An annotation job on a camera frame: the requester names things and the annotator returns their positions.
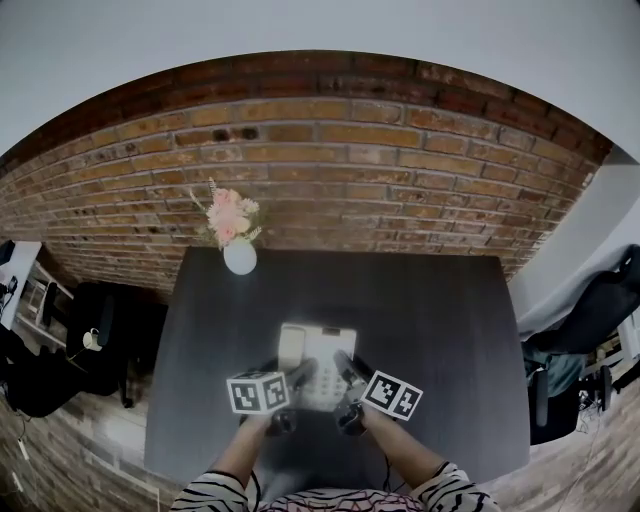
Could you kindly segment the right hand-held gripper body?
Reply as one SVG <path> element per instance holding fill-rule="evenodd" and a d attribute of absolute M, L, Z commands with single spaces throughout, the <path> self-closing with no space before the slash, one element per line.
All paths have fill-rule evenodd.
<path fill-rule="evenodd" d="M 367 382 L 359 379 L 348 385 L 334 410 L 338 430 L 348 436 L 360 436 L 366 431 L 362 424 L 363 404 L 394 419 L 408 421 L 422 396 L 421 389 L 376 370 Z"/>

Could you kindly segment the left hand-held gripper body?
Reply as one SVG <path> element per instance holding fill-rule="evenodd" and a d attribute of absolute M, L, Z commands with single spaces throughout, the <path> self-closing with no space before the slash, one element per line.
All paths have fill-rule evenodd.
<path fill-rule="evenodd" d="M 242 425 L 250 416 L 269 416 L 268 436 L 291 434 L 297 414 L 293 403 L 301 387 L 301 373 L 250 371 L 226 380 L 232 412 Z"/>

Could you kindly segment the white desk telephone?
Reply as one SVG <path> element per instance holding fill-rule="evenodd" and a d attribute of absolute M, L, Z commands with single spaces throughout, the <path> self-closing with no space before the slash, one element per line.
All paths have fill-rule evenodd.
<path fill-rule="evenodd" d="M 296 404 L 301 409 L 332 412 L 347 391 L 347 384 L 339 376 L 333 356 L 337 350 L 343 350 L 352 359 L 357 332 L 347 328 L 283 324 L 301 326 L 306 330 L 302 361 L 308 358 L 318 361 L 314 377 L 299 391 Z"/>

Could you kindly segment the person's left forearm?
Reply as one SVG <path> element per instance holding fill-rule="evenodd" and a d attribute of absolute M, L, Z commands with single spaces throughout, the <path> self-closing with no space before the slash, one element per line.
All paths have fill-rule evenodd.
<path fill-rule="evenodd" d="M 246 488 L 271 421 L 270 415 L 250 415 L 209 470 L 233 476 Z"/>

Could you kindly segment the person's right forearm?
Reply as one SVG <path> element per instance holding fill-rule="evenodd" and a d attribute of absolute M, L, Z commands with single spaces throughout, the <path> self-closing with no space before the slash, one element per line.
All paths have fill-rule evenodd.
<path fill-rule="evenodd" d="M 443 457 L 418 442 L 391 417 L 366 404 L 362 409 L 363 425 L 411 489 L 431 480 L 446 464 Z"/>

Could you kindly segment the white vase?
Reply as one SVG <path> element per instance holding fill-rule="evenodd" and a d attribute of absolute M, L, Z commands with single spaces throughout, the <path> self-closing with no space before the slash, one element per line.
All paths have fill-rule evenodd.
<path fill-rule="evenodd" d="M 227 268 L 236 275 L 251 273 L 257 264 L 257 253 L 251 242 L 235 238 L 222 250 Z"/>

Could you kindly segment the striped shirt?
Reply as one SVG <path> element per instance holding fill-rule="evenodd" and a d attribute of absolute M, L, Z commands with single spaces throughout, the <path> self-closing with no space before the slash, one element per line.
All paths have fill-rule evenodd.
<path fill-rule="evenodd" d="M 496 501 L 445 462 L 435 477 L 408 494 L 375 489 L 318 488 L 291 493 L 254 510 L 240 481 L 208 471 L 184 488 L 172 512 L 501 512 Z"/>

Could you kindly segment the pink flower bouquet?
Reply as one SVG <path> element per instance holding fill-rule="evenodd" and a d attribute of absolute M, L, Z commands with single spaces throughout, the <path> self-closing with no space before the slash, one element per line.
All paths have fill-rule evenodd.
<path fill-rule="evenodd" d="M 234 189 L 219 187 L 212 178 L 208 179 L 208 206 L 196 197 L 192 188 L 188 191 L 191 201 L 206 217 L 197 233 L 209 245 L 222 250 L 234 241 L 252 244 L 262 233 L 262 212 L 257 201 Z"/>

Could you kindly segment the teal cloth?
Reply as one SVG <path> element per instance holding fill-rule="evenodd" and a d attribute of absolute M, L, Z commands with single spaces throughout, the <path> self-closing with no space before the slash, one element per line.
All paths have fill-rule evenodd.
<path fill-rule="evenodd" d="M 551 354 L 528 343 L 522 343 L 521 347 L 527 386 L 533 386 L 533 374 L 539 368 L 546 370 L 549 398 L 565 392 L 579 379 L 586 367 L 587 356 L 584 354 Z"/>

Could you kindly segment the black mesh office chair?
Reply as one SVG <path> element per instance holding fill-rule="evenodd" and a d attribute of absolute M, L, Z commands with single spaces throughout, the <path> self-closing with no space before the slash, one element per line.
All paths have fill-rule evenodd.
<path fill-rule="evenodd" d="M 546 353 L 588 356 L 639 307 L 640 246 L 631 245 L 617 270 L 596 274 L 558 327 L 536 333 L 524 343 Z M 581 373 L 565 392 L 549 398 L 547 376 L 547 371 L 539 368 L 533 374 L 533 386 L 527 386 L 533 446 L 574 432 L 584 406 L 607 410 L 612 391 L 619 388 L 610 368 L 603 366 L 587 376 Z"/>

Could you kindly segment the white cabinet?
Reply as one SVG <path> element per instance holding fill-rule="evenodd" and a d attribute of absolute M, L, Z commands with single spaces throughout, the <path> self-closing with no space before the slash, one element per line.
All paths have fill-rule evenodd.
<path fill-rule="evenodd" d="M 628 316 L 596 349 L 595 368 L 640 360 L 640 307 Z"/>

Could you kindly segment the white desk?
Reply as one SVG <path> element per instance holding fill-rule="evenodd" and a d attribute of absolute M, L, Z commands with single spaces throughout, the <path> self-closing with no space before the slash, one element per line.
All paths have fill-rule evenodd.
<path fill-rule="evenodd" d="M 0 300 L 0 324 L 11 330 L 15 320 L 32 331 L 65 348 L 66 342 L 50 331 L 45 313 L 55 305 L 58 292 L 69 300 L 74 295 L 56 280 L 38 261 L 41 242 L 17 241 L 11 258 L 0 265 L 0 284 L 9 287 L 16 281 L 13 293 Z"/>

